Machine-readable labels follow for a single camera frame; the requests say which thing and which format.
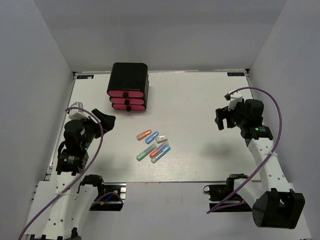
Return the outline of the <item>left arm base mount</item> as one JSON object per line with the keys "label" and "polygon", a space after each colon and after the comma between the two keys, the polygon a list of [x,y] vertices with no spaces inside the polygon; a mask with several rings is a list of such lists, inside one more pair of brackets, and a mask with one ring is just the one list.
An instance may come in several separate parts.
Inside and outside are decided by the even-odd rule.
{"label": "left arm base mount", "polygon": [[126,191],[126,183],[102,183],[101,191],[89,210],[94,212],[120,212],[125,202]]}

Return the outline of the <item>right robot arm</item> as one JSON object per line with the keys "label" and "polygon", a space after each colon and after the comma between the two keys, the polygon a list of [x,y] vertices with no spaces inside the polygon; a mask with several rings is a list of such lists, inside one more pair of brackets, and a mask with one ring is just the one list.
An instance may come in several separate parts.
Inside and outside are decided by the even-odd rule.
{"label": "right robot arm", "polygon": [[252,210],[252,218],[259,228],[294,229],[305,205],[302,193],[295,192],[287,181],[276,154],[273,135],[263,125],[264,104],[255,99],[230,101],[229,105],[216,109],[215,122],[219,130],[238,127],[240,135],[253,156],[261,187],[255,185],[244,173],[231,174],[226,187],[220,193],[222,204],[215,205],[219,211],[229,199],[241,199]]}

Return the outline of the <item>pink top drawer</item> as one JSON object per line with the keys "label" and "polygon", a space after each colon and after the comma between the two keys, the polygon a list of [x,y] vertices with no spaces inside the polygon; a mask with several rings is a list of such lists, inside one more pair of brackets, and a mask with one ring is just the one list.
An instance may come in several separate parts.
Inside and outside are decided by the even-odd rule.
{"label": "pink top drawer", "polygon": [[143,98],[145,94],[138,90],[110,90],[107,92],[110,97],[113,98]]}

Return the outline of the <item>orange capped marker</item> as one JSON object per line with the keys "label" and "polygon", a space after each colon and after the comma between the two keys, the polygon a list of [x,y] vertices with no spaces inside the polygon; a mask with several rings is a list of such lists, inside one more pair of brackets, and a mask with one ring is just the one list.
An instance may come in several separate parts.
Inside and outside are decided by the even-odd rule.
{"label": "orange capped marker", "polygon": [[138,141],[141,141],[142,139],[146,138],[147,136],[149,136],[150,134],[152,133],[152,130],[151,129],[148,129],[142,133],[139,133],[137,136],[136,136],[136,139]]}

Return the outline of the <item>blue capped marker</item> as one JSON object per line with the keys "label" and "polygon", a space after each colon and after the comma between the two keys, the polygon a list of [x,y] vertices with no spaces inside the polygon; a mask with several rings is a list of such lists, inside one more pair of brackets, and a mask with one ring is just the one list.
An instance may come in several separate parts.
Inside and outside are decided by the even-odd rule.
{"label": "blue capped marker", "polygon": [[145,139],[145,143],[146,144],[150,144],[153,140],[156,139],[156,137],[159,135],[158,131],[155,131],[153,133],[151,133],[146,139]]}

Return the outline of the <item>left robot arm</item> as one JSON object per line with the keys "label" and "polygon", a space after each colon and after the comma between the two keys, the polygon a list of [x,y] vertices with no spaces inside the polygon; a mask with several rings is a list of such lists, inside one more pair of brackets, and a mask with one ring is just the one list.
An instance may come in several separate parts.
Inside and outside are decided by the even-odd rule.
{"label": "left robot arm", "polygon": [[70,120],[64,125],[64,140],[58,148],[56,186],[42,240],[79,240],[81,229],[93,201],[105,196],[106,187],[99,175],[86,175],[93,164],[88,149],[95,139],[115,126],[116,117],[98,109],[68,109]]}

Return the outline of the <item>blue clear-capped marker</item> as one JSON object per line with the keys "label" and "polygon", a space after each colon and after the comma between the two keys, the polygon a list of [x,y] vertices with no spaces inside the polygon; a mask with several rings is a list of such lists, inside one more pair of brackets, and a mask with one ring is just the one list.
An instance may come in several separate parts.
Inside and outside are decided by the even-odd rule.
{"label": "blue clear-capped marker", "polygon": [[151,162],[155,164],[160,158],[162,158],[169,150],[171,147],[169,145],[166,145],[162,150],[159,151],[152,159]]}

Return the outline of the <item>pink drawer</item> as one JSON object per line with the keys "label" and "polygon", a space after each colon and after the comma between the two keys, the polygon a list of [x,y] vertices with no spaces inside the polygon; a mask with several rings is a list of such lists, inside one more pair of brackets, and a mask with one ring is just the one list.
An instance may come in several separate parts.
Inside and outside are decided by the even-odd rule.
{"label": "pink drawer", "polygon": [[130,105],[125,105],[125,104],[118,104],[118,103],[113,103],[111,105],[115,110],[120,110],[120,111],[145,111],[146,106],[145,105],[139,105],[139,104],[130,104]]}
{"label": "pink drawer", "polygon": [[107,92],[110,97],[113,98],[143,98],[145,94],[138,90],[110,90]]}
{"label": "pink drawer", "polygon": [[109,100],[113,104],[121,104],[121,105],[143,105],[143,104],[145,104],[145,100],[143,98],[110,97]]}

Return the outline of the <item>pink bottom drawer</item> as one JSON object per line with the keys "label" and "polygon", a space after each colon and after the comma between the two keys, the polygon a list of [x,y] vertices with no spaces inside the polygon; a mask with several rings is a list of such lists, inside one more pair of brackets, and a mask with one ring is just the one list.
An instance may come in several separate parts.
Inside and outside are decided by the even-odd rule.
{"label": "pink bottom drawer", "polygon": [[115,110],[120,110],[120,111],[145,111],[146,106],[145,105],[139,105],[139,104],[130,104],[130,105],[125,105],[125,104],[118,104],[118,103],[113,103],[111,105]]}

